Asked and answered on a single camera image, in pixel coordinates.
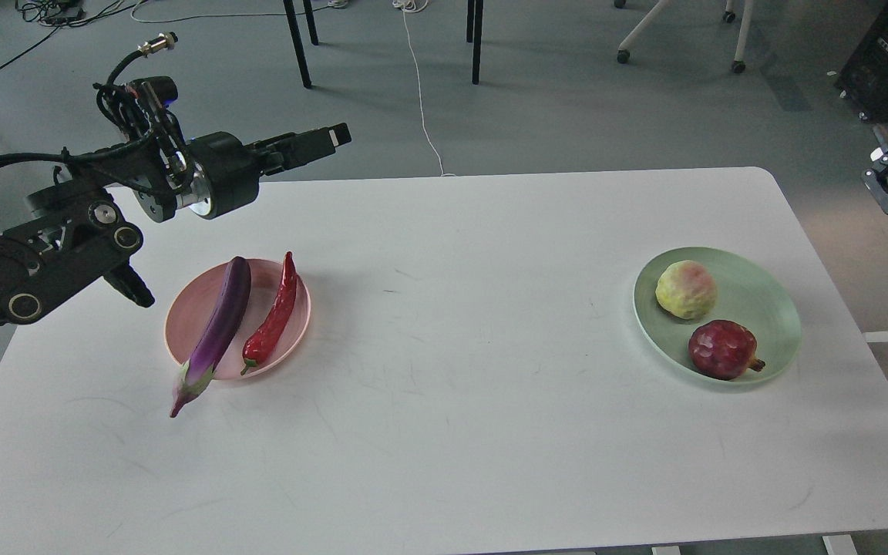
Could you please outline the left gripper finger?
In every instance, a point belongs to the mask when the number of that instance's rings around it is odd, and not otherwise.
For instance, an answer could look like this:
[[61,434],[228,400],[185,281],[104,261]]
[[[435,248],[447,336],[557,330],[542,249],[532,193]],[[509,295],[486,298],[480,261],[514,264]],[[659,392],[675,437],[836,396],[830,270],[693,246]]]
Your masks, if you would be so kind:
[[251,144],[251,155],[261,175],[271,176],[334,155],[337,148],[351,141],[348,124],[338,123],[258,140]]

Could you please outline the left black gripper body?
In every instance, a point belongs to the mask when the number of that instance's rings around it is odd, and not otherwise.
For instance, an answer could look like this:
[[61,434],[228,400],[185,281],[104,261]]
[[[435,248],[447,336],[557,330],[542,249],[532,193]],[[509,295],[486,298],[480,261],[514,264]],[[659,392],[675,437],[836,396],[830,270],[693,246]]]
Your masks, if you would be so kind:
[[188,208],[198,217],[222,217],[257,199],[260,167],[237,137],[215,131],[191,140],[188,151],[195,162]]

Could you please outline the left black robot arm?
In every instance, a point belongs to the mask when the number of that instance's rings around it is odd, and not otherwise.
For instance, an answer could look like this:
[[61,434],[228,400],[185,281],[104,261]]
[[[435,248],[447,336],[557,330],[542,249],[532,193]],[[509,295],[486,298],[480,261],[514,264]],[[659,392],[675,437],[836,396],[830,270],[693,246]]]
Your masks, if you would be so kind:
[[253,203],[262,177],[335,154],[352,140],[345,123],[247,144],[225,131],[184,137],[170,111],[177,99],[172,78],[116,83],[135,60],[176,43],[172,32],[142,43],[95,84],[96,104],[123,143],[82,154],[0,155],[0,169],[46,162],[69,173],[68,180],[27,196],[30,221],[0,232],[0,326],[34,324],[98,280],[140,307],[153,305],[130,264],[143,233],[124,217],[109,187],[132,190],[158,224],[184,208],[214,219]]

